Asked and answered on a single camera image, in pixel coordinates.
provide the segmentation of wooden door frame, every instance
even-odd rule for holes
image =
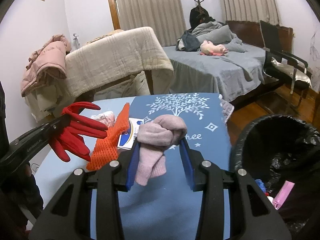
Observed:
[[[110,7],[113,28],[115,30],[118,30],[118,29],[120,29],[120,23],[119,23],[116,0],[108,0],[108,2],[109,2],[109,7]]]

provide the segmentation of pink jacket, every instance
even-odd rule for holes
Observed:
[[[41,49],[33,52],[21,82],[21,96],[50,84],[52,79],[66,78],[66,52],[71,44],[63,34],[52,36]]]

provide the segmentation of pillow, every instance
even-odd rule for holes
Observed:
[[[232,40],[231,30],[228,25],[222,26],[219,29],[212,30],[209,33],[197,36],[197,39],[202,44],[204,41],[211,41],[213,44],[221,44]]]

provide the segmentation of beige curtain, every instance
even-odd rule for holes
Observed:
[[[224,20],[279,24],[275,0],[220,0]]]
[[[117,0],[123,30],[150,26],[162,46],[176,44],[186,29],[181,0]]]

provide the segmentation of pink fabric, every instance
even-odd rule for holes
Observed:
[[[204,41],[200,45],[200,55],[223,56],[229,52],[222,44],[215,46],[211,41]]]
[[[149,178],[165,174],[164,151],[171,145],[178,145],[186,134],[187,127],[183,119],[170,114],[140,125],[137,135],[141,142],[140,159],[135,181],[145,186]]]
[[[66,52],[71,44],[63,34],[52,36],[41,49],[33,52],[21,82],[21,96],[50,84],[52,79],[66,78]]]

